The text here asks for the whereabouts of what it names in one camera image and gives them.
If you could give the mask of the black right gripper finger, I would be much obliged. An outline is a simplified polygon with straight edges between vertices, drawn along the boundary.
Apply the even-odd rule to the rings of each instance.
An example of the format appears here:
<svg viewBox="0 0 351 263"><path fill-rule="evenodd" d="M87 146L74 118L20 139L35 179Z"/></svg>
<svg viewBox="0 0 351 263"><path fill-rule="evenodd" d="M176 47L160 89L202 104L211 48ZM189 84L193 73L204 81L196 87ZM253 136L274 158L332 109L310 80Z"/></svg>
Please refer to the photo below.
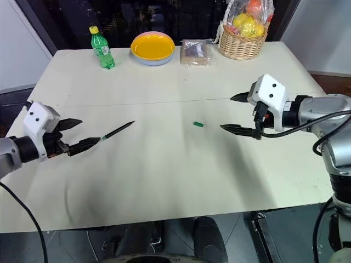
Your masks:
<svg viewBox="0 0 351 263"><path fill-rule="evenodd" d="M238 124L222 124L220 127L238 136L247 136L254 139L259 139L259 132L256 129L242 127Z"/></svg>
<svg viewBox="0 0 351 263"><path fill-rule="evenodd" d="M231 101L248 103L249 92L239 93L230 98Z"/></svg>

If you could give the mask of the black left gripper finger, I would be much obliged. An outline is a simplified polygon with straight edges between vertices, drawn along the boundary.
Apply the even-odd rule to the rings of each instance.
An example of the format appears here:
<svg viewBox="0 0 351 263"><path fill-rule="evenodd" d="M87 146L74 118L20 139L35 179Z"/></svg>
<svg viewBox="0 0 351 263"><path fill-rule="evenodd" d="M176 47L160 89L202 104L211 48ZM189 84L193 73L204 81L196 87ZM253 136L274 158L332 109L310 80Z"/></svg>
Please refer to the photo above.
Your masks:
<svg viewBox="0 0 351 263"><path fill-rule="evenodd" d="M64 131L71 129L79 124L81 124L83 121L80 119L74 119L74 118L67 118L67 119L62 119L59 121L59 131Z"/></svg>
<svg viewBox="0 0 351 263"><path fill-rule="evenodd" d="M80 140L78 143L69 146L67 155L72 157L74 155L82 153L95 146L100 140L100 137L86 138L84 140Z"/></svg>

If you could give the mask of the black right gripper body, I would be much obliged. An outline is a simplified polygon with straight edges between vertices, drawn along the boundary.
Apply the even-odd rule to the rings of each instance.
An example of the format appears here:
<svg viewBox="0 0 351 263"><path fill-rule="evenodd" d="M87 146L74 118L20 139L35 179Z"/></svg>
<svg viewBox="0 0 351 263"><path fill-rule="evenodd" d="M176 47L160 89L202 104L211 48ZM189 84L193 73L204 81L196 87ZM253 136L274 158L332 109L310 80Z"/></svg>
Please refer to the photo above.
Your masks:
<svg viewBox="0 0 351 263"><path fill-rule="evenodd" d="M255 128L250 129L248 136L251 138L261 138L261 137L266 137L266 138L275 138L274 134L266 134L264 132L264 120L266 118L267 113L269 112L268 108L269 106L262 102L260 98L255 99L254 96L255 92L250 91L247 97L248 102L251 104L255 104L253 115L254 115L254 123L255 123Z"/></svg>

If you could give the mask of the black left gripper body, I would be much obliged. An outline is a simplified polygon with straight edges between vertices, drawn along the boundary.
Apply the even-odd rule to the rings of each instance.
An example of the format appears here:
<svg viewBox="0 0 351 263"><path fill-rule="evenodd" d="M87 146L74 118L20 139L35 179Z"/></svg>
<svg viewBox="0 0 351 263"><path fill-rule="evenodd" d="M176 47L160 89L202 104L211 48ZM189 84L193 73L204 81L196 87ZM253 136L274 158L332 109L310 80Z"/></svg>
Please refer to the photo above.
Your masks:
<svg viewBox="0 0 351 263"><path fill-rule="evenodd" d="M59 122L52 132L46 132L43 136L43 143L46 149L47 157L53 158L55 156L67 153L69 150L68 144L61 141L63 131L59 131Z"/></svg>

